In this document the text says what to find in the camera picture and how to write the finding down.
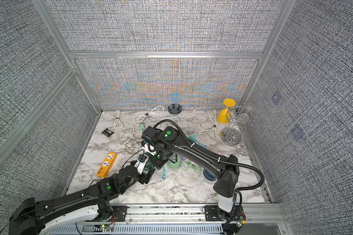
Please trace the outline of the light green meat grinder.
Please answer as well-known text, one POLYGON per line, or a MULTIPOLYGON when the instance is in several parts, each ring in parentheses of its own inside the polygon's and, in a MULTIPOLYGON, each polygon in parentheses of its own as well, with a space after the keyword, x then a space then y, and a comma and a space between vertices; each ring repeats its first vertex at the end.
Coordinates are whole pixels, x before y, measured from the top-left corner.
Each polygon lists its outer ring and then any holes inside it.
POLYGON ((182 159, 180 156, 173 154, 169 161, 167 162, 167 166, 171 171, 178 171, 181 169, 182 159))

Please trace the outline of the green usb wall adapter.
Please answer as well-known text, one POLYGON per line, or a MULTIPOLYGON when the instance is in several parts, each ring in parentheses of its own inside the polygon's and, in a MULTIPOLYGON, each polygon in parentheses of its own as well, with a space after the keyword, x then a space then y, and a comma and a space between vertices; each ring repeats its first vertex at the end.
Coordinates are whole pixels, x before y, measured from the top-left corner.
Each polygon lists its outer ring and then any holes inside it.
POLYGON ((140 126, 141 131, 144 132, 146 129, 145 124, 141 122, 141 123, 139 123, 139 126, 140 126))

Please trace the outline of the teal power strip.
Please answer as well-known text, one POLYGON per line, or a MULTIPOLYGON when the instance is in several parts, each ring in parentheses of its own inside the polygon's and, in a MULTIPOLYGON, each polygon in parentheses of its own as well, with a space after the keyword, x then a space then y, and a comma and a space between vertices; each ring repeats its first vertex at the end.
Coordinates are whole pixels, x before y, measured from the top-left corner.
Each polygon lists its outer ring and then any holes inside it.
POLYGON ((203 147, 203 148, 205 148, 205 149, 208 149, 207 146, 205 146, 203 143, 201 143, 201 142, 199 142, 199 141, 197 140, 197 136, 196 136, 195 134, 191 134, 191 135, 189 136, 189 139, 190 139, 191 141, 193 141, 195 144, 200 145, 201 147, 203 147))

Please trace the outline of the orange power strip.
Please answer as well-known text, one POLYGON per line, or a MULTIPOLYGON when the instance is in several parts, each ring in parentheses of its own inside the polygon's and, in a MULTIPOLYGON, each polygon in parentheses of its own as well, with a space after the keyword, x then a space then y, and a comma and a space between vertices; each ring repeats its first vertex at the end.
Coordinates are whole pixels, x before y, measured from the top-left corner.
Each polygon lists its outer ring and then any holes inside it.
POLYGON ((108 153, 107 157, 105 158, 105 160, 101 164, 98 172, 96 173, 97 177, 106 178, 109 171, 111 170, 116 158, 117 158, 116 153, 114 153, 114 152, 108 153))

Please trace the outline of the navy blue meat grinder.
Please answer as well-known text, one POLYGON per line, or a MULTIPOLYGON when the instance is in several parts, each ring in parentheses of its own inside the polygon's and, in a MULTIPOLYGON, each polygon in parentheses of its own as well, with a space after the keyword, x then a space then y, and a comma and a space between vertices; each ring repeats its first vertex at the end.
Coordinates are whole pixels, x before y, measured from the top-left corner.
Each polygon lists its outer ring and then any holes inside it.
POLYGON ((206 169, 203 170, 203 175, 204 175, 204 179, 209 183, 213 183, 216 181, 216 178, 206 169))

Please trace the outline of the dark green meat grinder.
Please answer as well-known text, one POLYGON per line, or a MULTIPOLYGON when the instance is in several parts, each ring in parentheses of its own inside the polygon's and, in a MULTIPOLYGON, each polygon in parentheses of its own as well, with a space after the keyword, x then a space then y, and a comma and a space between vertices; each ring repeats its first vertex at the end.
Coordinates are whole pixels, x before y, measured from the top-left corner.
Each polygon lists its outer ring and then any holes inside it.
POLYGON ((145 163, 144 168, 143 168, 143 173, 147 174, 149 171, 151 171, 153 169, 155 169, 155 166, 153 165, 153 163, 150 161, 147 161, 145 163))

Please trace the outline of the purple power strip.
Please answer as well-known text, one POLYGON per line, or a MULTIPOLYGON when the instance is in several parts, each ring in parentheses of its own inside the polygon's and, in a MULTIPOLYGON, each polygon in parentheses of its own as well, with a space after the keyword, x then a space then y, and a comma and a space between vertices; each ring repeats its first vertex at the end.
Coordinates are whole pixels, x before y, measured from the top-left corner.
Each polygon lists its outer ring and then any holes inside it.
POLYGON ((185 157, 183 157, 183 156, 181 156, 181 160, 182 160, 183 163, 185 163, 186 161, 188 161, 188 159, 185 158, 185 157))

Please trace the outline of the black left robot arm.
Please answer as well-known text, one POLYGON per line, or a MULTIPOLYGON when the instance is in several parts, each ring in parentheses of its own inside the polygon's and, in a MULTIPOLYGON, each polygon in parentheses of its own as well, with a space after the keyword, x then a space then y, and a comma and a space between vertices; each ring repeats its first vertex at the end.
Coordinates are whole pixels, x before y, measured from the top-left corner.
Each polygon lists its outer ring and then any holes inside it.
POLYGON ((130 164, 118 173, 73 194, 43 201, 28 198, 10 217, 9 234, 39 235, 53 220, 89 206, 96 207, 91 221, 107 220, 112 214, 110 200, 118 198, 137 182, 148 184, 154 172, 155 169, 152 169, 140 174, 137 167, 130 164))

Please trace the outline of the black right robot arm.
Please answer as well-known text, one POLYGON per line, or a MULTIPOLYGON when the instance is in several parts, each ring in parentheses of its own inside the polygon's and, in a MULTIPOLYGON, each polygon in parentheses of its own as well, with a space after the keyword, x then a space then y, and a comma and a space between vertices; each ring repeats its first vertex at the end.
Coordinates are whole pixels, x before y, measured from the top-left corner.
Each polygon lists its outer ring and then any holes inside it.
POLYGON ((203 167, 215 179, 214 191, 219 196, 218 215, 223 219, 236 217, 240 212, 242 201, 239 201, 237 210, 233 207, 236 202, 236 195, 241 191, 250 191, 259 188, 265 182, 264 174, 258 168, 241 164, 234 155, 229 157, 214 153, 189 139, 182 129, 172 120, 164 119, 153 127, 147 127, 142 132, 142 145, 154 153, 154 165, 160 169, 171 159, 172 155, 185 157, 203 167), (236 187, 240 174, 240 168, 247 168, 260 176, 257 184, 247 187, 236 187))

